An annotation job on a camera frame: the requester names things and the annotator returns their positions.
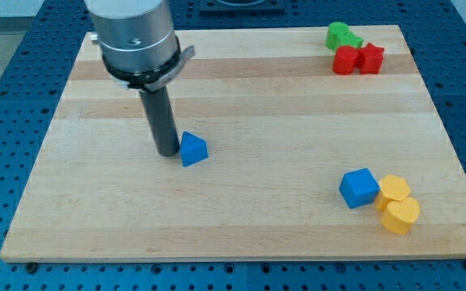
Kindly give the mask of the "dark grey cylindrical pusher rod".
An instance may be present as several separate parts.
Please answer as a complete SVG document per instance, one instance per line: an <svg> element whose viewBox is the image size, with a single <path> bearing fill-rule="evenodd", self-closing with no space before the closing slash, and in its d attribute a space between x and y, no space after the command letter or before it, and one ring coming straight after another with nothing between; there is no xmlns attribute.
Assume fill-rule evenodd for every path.
<svg viewBox="0 0 466 291"><path fill-rule="evenodd" d="M139 91L158 154L176 155L180 150L172 106L165 87L157 91Z"/></svg>

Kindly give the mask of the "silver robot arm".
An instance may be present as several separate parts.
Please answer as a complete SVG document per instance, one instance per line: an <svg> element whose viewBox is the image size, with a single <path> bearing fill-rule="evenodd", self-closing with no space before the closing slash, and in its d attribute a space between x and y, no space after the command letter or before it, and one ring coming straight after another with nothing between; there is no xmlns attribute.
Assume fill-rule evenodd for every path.
<svg viewBox="0 0 466 291"><path fill-rule="evenodd" d="M195 56L180 47L168 0L85 0L104 66L116 83L138 91L158 153L171 157L180 142L167 93Z"/></svg>

